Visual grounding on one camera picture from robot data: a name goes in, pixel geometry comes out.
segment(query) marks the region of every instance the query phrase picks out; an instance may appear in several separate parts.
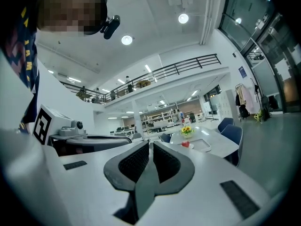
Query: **blue chair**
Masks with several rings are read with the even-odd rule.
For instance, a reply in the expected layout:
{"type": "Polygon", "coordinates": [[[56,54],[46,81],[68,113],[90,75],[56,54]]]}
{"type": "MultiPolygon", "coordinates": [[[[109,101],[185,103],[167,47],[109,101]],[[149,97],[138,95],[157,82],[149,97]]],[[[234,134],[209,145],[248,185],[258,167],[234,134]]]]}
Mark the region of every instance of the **blue chair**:
{"type": "Polygon", "coordinates": [[[241,154],[243,152],[243,129],[238,126],[228,125],[221,135],[230,139],[238,145],[238,150],[226,157],[226,160],[230,161],[233,165],[239,165],[241,154]]]}
{"type": "Polygon", "coordinates": [[[222,132],[228,125],[234,125],[233,118],[224,118],[217,127],[217,132],[222,132]]]}
{"type": "Polygon", "coordinates": [[[163,134],[161,135],[160,139],[161,139],[161,141],[163,141],[163,142],[169,143],[169,142],[170,142],[170,139],[171,139],[171,136],[169,136],[169,135],[163,133],[163,134]]]}

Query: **person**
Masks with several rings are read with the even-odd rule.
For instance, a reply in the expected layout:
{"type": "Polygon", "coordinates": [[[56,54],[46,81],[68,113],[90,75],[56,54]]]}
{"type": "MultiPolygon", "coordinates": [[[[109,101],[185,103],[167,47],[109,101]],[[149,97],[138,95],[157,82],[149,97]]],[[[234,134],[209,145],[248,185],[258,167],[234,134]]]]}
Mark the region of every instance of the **person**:
{"type": "Polygon", "coordinates": [[[1,6],[1,49],[14,72],[32,92],[19,129],[30,133],[29,123],[37,116],[40,73],[35,38],[37,28],[48,32],[80,32],[91,35],[107,19],[107,0],[14,0],[1,6]]]}
{"type": "Polygon", "coordinates": [[[100,98],[99,98],[99,94],[100,94],[100,92],[99,92],[99,88],[96,88],[96,96],[95,96],[95,103],[96,104],[99,104],[100,103],[100,98]]]}
{"type": "Polygon", "coordinates": [[[86,89],[85,86],[83,86],[79,92],[76,94],[76,96],[78,96],[81,100],[85,100],[86,98],[86,89]]]}
{"type": "Polygon", "coordinates": [[[133,92],[133,85],[130,82],[131,81],[130,77],[127,76],[126,79],[127,79],[126,84],[128,84],[128,86],[127,86],[128,92],[131,93],[131,92],[133,92]]]}
{"type": "Polygon", "coordinates": [[[111,100],[115,99],[116,94],[113,90],[111,90],[110,96],[111,96],[111,100]]]}

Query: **white ceiling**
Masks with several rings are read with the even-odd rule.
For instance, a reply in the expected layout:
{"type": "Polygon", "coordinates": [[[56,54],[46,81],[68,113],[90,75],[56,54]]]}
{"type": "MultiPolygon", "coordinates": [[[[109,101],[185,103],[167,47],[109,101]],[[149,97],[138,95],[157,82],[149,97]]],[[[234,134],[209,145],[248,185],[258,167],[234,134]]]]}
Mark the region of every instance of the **white ceiling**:
{"type": "MultiPolygon", "coordinates": [[[[163,100],[167,105],[174,104],[175,102],[185,101],[191,97],[195,90],[198,90],[198,92],[194,95],[194,97],[203,96],[205,93],[214,88],[214,86],[217,86],[219,80],[223,76],[224,74],[211,76],[198,81],[176,86],[171,89],[163,90],[161,92],[136,100],[137,106],[141,112],[146,112],[148,105],[156,104],[160,100],[163,100]]],[[[119,109],[110,110],[110,107],[107,107],[106,110],[112,117],[133,116],[132,114],[126,114],[127,111],[132,111],[132,103],[123,104],[119,109]]]]}
{"type": "Polygon", "coordinates": [[[79,79],[82,85],[102,85],[139,60],[199,43],[206,0],[192,1],[185,12],[198,16],[190,15],[188,23],[180,24],[178,16],[183,8],[170,6],[168,0],[108,0],[108,15],[121,17],[121,25],[110,40],[100,33],[74,38],[39,32],[39,59],[48,69],[79,79]],[[134,38],[129,46],[121,43],[125,34],[134,38]]]}

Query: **blue sign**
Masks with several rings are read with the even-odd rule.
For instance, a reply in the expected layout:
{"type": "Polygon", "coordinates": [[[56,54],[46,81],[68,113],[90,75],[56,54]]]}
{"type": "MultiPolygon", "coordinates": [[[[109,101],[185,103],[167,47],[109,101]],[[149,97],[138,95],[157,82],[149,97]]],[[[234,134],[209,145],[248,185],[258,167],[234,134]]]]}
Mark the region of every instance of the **blue sign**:
{"type": "Polygon", "coordinates": [[[240,72],[240,74],[241,74],[241,77],[246,77],[246,72],[245,72],[245,69],[241,66],[239,69],[239,72],[240,72]]]}

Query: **glass door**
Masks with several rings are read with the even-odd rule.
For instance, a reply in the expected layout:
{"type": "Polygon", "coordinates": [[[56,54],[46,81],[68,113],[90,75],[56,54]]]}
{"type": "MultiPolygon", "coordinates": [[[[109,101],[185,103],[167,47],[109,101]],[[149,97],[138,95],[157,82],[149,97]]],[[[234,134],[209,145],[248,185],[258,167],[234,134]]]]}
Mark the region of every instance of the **glass door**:
{"type": "Polygon", "coordinates": [[[300,80],[298,80],[297,66],[300,65],[300,61],[298,61],[298,55],[295,58],[292,55],[293,52],[300,51],[300,46],[280,14],[276,15],[269,28],[258,40],[258,44],[269,60],[282,90],[284,112],[300,111],[300,80]]]}

